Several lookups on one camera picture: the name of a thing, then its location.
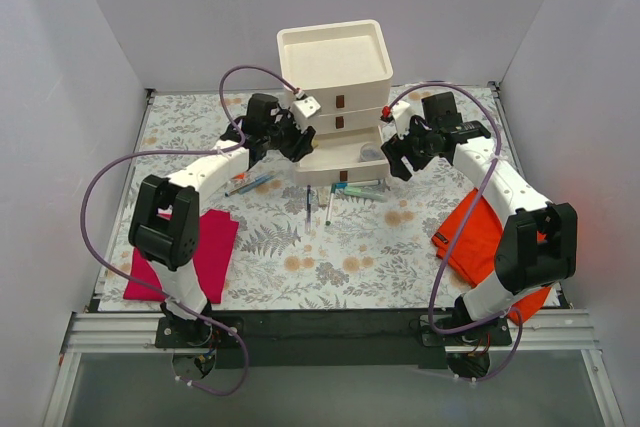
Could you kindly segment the small clear plastic cup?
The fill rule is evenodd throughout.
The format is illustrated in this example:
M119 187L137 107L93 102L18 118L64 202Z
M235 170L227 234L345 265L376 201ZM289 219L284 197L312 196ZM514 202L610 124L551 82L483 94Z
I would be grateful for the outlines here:
M373 162L384 158L384 154L374 143L366 143L360 149L359 158L361 162Z

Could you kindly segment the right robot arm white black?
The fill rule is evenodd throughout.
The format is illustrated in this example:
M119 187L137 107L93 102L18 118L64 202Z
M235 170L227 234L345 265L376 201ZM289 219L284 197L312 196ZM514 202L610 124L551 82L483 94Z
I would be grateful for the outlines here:
M575 274L576 210L538 193L501 158L492 117L464 120L453 93L444 92L423 99L420 113L397 97L383 108L381 119L396 129L381 146L392 176L407 181L443 158L473 183L471 204L487 202L502 228L492 271L456 299L449 317L428 320L433 332L475 344L518 301Z

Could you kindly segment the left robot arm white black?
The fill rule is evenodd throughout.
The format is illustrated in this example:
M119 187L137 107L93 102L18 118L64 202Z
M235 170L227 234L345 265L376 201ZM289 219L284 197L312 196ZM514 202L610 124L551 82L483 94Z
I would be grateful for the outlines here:
M209 301L193 261L200 237L200 200L232 177L250 170L275 150L291 162L313 152L311 119L321 111L312 96L298 93L284 108L268 94L250 97L243 115L233 119L212 151L167 176L143 179L129 229L129 243L148 261L165 296L165 310L180 319L178 334L193 347L213 333L203 316Z

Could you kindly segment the white bottom drawer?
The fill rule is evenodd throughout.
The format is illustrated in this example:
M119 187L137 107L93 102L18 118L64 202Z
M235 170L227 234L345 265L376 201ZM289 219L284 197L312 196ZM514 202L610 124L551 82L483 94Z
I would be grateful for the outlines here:
M380 127L316 135L313 151L294 165L294 183L301 187L323 187L339 182L383 179L390 173L385 156L371 161L361 159L363 146L372 143L380 147L382 141Z

